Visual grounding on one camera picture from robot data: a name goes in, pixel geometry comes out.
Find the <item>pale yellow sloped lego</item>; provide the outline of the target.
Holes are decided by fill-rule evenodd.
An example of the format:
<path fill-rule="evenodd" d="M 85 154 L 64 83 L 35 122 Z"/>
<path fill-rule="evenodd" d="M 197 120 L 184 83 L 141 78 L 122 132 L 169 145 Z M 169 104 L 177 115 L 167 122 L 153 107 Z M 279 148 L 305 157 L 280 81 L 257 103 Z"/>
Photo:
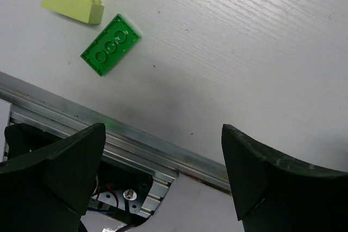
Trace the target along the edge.
<path fill-rule="evenodd" d="M 42 0 L 41 7 L 86 24 L 101 24 L 101 0 Z"/>

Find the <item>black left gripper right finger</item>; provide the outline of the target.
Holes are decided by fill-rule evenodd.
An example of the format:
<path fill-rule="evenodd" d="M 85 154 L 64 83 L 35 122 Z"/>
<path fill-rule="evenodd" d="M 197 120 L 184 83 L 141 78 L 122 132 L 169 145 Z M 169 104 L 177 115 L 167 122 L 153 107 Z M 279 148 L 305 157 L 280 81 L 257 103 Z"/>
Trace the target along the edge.
<path fill-rule="evenodd" d="M 222 127 L 237 219 L 245 231 L 347 231 L 347 173 L 293 158 Z"/>

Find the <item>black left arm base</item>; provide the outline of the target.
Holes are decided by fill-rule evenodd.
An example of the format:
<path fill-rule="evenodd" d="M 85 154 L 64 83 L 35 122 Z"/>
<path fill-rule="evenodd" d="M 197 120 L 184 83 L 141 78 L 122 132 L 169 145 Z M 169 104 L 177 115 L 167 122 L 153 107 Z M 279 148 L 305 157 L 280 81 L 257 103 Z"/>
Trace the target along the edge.
<path fill-rule="evenodd" d="M 158 204 L 151 203 L 150 198 L 163 199 L 169 187 L 170 183 L 102 154 L 86 214 L 105 215 L 131 229 L 154 214 Z M 86 231 L 82 218 L 77 231 Z"/>

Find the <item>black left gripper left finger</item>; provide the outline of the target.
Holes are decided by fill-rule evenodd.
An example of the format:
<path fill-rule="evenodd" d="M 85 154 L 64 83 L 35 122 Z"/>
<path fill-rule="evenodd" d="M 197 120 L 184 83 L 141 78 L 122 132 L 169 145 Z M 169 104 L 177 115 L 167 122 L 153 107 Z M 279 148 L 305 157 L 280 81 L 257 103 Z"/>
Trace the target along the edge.
<path fill-rule="evenodd" d="M 61 139 L 25 123 L 5 128 L 1 231 L 77 231 L 95 189 L 105 125 Z"/>

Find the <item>green long lego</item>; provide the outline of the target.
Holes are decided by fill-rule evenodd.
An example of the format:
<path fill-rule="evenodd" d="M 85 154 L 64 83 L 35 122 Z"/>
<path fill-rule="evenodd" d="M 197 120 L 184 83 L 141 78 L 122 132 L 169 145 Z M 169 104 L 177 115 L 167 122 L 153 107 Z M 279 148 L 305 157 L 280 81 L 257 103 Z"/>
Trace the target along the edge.
<path fill-rule="evenodd" d="M 139 32 L 117 14 L 80 57 L 100 77 L 107 74 L 141 39 Z"/>

